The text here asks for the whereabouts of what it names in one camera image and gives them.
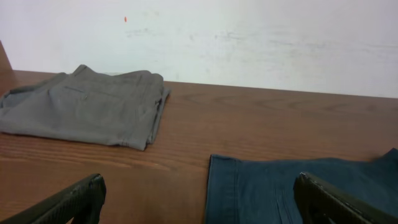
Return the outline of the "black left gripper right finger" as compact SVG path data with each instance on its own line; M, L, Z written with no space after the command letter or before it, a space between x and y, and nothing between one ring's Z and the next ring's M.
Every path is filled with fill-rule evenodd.
M397 217L308 172L301 172L295 179L294 200L304 223L397 223Z

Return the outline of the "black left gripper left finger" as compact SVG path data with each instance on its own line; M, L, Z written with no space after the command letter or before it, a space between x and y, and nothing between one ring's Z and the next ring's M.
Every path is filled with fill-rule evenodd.
M106 198L101 174L91 174L1 224L97 224Z

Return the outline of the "blue shorts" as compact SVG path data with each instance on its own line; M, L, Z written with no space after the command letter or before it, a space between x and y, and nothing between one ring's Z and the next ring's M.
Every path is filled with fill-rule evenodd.
M205 223L301 223L294 182L309 172L390 215L397 215L397 149L371 161L243 161L210 157Z

